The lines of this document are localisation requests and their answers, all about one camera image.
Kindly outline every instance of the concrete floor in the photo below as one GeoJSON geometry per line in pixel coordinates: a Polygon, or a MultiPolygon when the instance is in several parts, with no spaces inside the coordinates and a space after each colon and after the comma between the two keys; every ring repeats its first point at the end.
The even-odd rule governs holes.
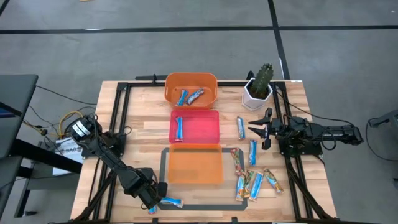
{"type": "MultiPolygon", "coordinates": [[[[280,26],[397,25],[394,0],[278,0],[280,26]]],[[[0,30],[86,29],[177,26],[271,26],[265,0],[10,0],[0,30]]],[[[364,127],[369,118],[398,108],[398,30],[281,32],[291,79],[304,81],[312,113],[347,119],[364,127]]],[[[245,78],[264,62],[282,78],[273,31],[146,34],[0,35],[0,73],[39,75],[38,85],[95,102],[103,80],[133,80],[137,75],[211,72],[218,78],[245,78]]],[[[49,121],[84,105],[42,90],[30,104],[49,121]]],[[[42,124],[31,110],[26,119],[42,124]]],[[[321,124],[334,124],[315,119],[321,124]]],[[[369,131],[373,148],[398,159],[397,139],[385,125],[369,131]]],[[[42,138],[22,127],[19,138],[42,138]]],[[[342,220],[396,223],[398,163],[375,157],[365,144],[339,144],[325,152],[326,171],[342,220]]],[[[68,220],[75,189],[36,190],[28,210],[14,219],[23,180],[14,184],[0,223],[68,220]]]]}

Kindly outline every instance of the wooden tabletop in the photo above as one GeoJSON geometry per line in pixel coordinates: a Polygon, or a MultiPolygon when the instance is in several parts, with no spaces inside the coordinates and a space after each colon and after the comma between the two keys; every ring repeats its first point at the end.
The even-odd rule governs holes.
{"type": "MultiPolygon", "coordinates": [[[[309,112],[303,83],[285,82],[290,103],[309,112]]],[[[117,81],[103,82],[99,93],[96,114],[104,131],[109,128],[117,83],[117,81]]],[[[272,145],[267,151],[260,149],[261,140],[247,129],[246,140],[238,140],[236,117],[242,117],[245,127],[247,127],[248,121],[262,118],[266,108],[274,108],[274,100],[270,98],[265,107],[257,111],[249,111],[241,105],[242,90],[243,87],[225,86],[218,88],[218,98],[213,105],[213,109],[218,110],[220,113],[220,144],[223,148],[240,148],[244,154],[246,169],[260,171],[268,167],[276,176],[285,193],[276,195],[275,190],[268,182],[264,181],[257,202],[249,200],[248,206],[243,211],[158,209],[155,215],[149,215],[147,210],[141,209],[142,202],[139,198],[132,198],[123,194],[123,189],[118,181],[113,202],[112,222],[151,222],[153,218],[159,218],[159,222],[230,222],[232,217],[237,217],[240,222],[294,220],[285,162],[279,153],[279,146],[275,138],[271,136],[272,145]],[[257,166],[255,167],[248,165],[250,139],[259,141],[257,146],[259,148],[257,151],[257,166]]],[[[120,120],[123,99],[124,95],[122,95],[121,104],[119,105],[118,120],[120,120]]],[[[283,114],[285,110],[282,99],[280,101],[283,114]]],[[[122,160],[127,165],[136,168],[151,167],[156,175],[159,176],[161,152],[170,146],[169,126],[171,110],[170,105],[164,99],[163,87],[132,88],[126,118],[126,125],[132,128],[132,132],[127,136],[126,149],[122,157],[122,160]]],[[[294,116],[311,119],[308,114],[293,107],[291,107],[291,110],[294,116]]],[[[92,157],[84,161],[70,218],[77,217],[87,206],[96,160],[97,158],[92,157]]],[[[335,208],[323,164],[314,156],[302,156],[302,160],[309,191],[328,214],[335,216],[335,208]]],[[[223,155],[224,183],[220,187],[169,185],[167,195],[173,198],[180,198],[184,200],[185,204],[237,203],[234,201],[237,177],[230,175],[230,173],[234,172],[232,164],[232,157],[223,155]]],[[[94,193],[100,176],[100,169],[98,170],[94,193]]],[[[302,194],[299,189],[297,189],[297,192],[301,214],[305,217],[302,194]]],[[[101,203],[100,218],[104,217],[107,194],[108,192],[105,192],[101,203]]]]}

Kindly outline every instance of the white hexagonal pot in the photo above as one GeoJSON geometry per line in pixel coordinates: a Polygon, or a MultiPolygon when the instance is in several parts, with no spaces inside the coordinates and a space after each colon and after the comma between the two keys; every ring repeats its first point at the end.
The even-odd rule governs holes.
{"type": "Polygon", "coordinates": [[[272,95],[272,88],[268,84],[268,95],[265,99],[253,98],[248,91],[248,86],[254,81],[254,79],[256,79],[256,78],[251,78],[248,81],[248,83],[244,86],[243,94],[242,94],[242,105],[251,111],[262,108],[266,104],[266,101],[268,100],[268,98],[272,95]]]}

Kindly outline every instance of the orange bin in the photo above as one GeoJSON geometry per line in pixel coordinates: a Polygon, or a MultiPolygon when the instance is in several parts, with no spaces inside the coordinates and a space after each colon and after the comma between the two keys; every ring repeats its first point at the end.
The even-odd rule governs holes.
{"type": "Polygon", "coordinates": [[[168,180],[171,184],[223,183],[219,144],[172,144],[168,180]]]}
{"type": "Polygon", "coordinates": [[[217,78],[211,73],[171,73],[166,78],[164,97],[173,109],[211,109],[217,99],[217,78]],[[202,88],[205,92],[191,105],[177,106],[181,90],[188,96],[202,88]]]}

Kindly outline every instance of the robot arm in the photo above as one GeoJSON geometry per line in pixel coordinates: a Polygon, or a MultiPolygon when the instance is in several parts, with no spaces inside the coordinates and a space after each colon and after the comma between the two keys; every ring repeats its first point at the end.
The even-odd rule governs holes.
{"type": "Polygon", "coordinates": [[[258,121],[250,121],[249,124],[264,125],[264,129],[248,127],[264,138],[262,149],[269,149],[271,140],[269,135],[274,135],[282,146],[288,146],[292,150],[304,150],[311,145],[317,146],[324,141],[340,141],[345,144],[357,146],[363,142],[358,127],[351,125],[344,126],[322,126],[309,122],[305,118],[287,117],[288,122],[284,124],[281,119],[271,120],[272,109],[266,110],[266,115],[258,121]]]}
{"type": "Polygon", "coordinates": [[[152,168],[135,169],[125,165],[115,153],[121,145],[122,135],[103,133],[94,116],[84,116],[76,121],[70,133],[79,146],[90,150],[117,174],[125,194],[138,196],[146,208],[152,208],[165,197],[167,184],[152,179],[155,176],[152,168]]]}

